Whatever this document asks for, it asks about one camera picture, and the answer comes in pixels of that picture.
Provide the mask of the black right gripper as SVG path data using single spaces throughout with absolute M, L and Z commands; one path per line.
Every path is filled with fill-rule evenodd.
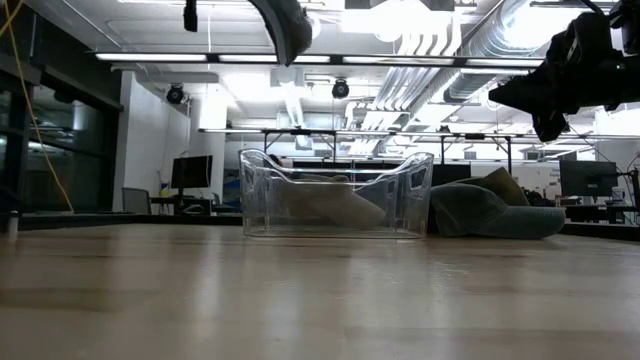
M 583 106 L 616 109 L 623 102 L 625 65 L 622 52 L 613 47 L 610 26 L 621 17 L 620 10 L 580 14 L 553 37 L 546 75 L 515 76 L 490 90 L 488 98 L 530 113 L 542 142 L 556 140 L 568 127 L 566 115 Z

